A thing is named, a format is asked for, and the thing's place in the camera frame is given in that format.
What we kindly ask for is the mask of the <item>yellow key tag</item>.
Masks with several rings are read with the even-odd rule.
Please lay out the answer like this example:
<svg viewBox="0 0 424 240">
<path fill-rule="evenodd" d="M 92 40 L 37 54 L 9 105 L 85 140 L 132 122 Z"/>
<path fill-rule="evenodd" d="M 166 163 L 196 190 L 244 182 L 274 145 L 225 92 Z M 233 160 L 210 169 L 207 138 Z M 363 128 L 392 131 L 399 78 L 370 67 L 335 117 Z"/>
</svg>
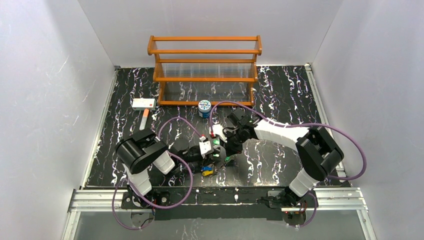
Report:
<svg viewBox="0 0 424 240">
<path fill-rule="evenodd" d="M 206 177 L 206 176 L 210 176 L 210 175 L 213 175 L 214 174 L 214 171 L 213 170 L 204 170 L 203 172 L 202 172 L 202 175 L 204 176 L 204 177 Z"/>
</svg>

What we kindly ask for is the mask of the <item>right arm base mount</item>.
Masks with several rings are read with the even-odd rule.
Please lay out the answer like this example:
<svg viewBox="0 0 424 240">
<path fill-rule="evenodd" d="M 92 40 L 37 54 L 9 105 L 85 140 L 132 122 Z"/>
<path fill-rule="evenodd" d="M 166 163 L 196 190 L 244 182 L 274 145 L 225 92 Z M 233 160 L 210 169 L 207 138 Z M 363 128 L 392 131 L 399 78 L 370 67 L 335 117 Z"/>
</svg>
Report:
<svg viewBox="0 0 424 240">
<path fill-rule="evenodd" d="M 313 197 L 306 195 L 303 198 L 293 198 L 291 196 L 286 197 L 285 195 L 268 195 L 262 196 L 258 203 L 263 203 L 271 209 L 289 208 L 290 211 L 304 212 L 308 208 L 315 207 L 315 200 Z"/>
</svg>

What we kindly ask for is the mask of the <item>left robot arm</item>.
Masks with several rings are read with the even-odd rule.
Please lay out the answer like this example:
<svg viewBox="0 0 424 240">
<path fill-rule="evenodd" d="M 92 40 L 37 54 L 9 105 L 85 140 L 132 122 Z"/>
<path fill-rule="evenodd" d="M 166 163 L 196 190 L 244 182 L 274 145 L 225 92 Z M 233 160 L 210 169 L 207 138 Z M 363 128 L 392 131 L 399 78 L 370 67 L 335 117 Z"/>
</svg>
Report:
<svg viewBox="0 0 424 240">
<path fill-rule="evenodd" d="M 148 173 L 150 165 L 155 165 L 164 175 L 177 170 L 179 161 L 170 153 L 186 163 L 204 159 L 198 145 L 189 147 L 188 140 L 182 138 L 169 147 L 149 128 L 124 136 L 115 146 L 115 154 L 123 164 L 129 181 L 142 196 L 152 190 Z"/>
</svg>

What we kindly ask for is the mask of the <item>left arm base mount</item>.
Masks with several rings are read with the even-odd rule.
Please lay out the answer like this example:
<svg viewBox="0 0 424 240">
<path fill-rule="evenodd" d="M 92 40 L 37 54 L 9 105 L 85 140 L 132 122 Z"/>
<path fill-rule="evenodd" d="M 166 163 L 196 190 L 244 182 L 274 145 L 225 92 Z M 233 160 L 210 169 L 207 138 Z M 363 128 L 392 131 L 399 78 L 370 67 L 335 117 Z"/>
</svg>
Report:
<svg viewBox="0 0 424 240">
<path fill-rule="evenodd" d="M 168 191 L 151 191 L 145 196 L 150 202 L 158 206 L 169 206 L 171 205 L 171 197 Z M 138 210 L 138 209 L 152 209 L 151 206 L 141 197 L 135 195 L 134 192 L 125 192 L 121 201 L 121 208 L 124 210 Z"/>
</svg>

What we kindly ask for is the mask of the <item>large silver carabiner keyring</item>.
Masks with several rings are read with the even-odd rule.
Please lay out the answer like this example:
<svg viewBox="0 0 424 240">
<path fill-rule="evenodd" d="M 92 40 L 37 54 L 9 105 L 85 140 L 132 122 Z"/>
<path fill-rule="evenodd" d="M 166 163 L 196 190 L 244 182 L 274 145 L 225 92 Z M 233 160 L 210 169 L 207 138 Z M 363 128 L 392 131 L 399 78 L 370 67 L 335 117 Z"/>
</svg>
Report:
<svg viewBox="0 0 424 240">
<path fill-rule="evenodd" d="M 213 167 L 213 175 L 217 175 L 219 171 L 226 166 L 228 166 L 234 159 L 233 156 L 229 156 L 231 158 L 231 161 L 229 163 L 225 163 L 225 158 L 228 157 L 226 155 L 226 151 L 222 146 L 215 146 L 214 152 L 212 154 L 209 154 L 207 156 L 207 159 L 204 160 L 202 167 Z M 213 157 L 213 154 L 220 153 L 220 157 Z"/>
</svg>

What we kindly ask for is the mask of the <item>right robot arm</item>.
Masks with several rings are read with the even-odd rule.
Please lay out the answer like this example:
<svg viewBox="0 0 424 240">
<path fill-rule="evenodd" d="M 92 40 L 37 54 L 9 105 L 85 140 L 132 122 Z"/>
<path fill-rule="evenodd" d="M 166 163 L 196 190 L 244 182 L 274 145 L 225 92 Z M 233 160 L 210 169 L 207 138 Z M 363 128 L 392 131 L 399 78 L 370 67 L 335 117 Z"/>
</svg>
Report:
<svg viewBox="0 0 424 240">
<path fill-rule="evenodd" d="M 252 118 L 237 109 L 228 115 L 230 127 L 214 124 L 211 133 L 218 136 L 227 156 L 240 154 L 251 139 L 271 141 L 297 152 L 302 168 L 275 200 L 285 205 L 299 202 L 318 183 L 324 181 L 344 159 L 344 153 L 321 125 L 288 127 L 266 117 Z"/>
</svg>

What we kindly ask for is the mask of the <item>blue key tag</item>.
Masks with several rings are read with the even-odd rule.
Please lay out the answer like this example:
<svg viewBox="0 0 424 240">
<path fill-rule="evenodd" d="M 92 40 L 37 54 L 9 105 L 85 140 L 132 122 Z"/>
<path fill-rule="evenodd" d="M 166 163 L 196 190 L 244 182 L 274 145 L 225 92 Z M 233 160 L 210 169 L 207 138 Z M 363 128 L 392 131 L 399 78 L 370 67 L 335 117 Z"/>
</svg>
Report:
<svg viewBox="0 0 424 240">
<path fill-rule="evenodd" d="M 213 170 L 213 167 L 210 167 L 210 166 L 203 166 L 202 168 L 201 168 L 201 171 L 203 172 L 203 171 L 212 171 Z"/>
</svg>

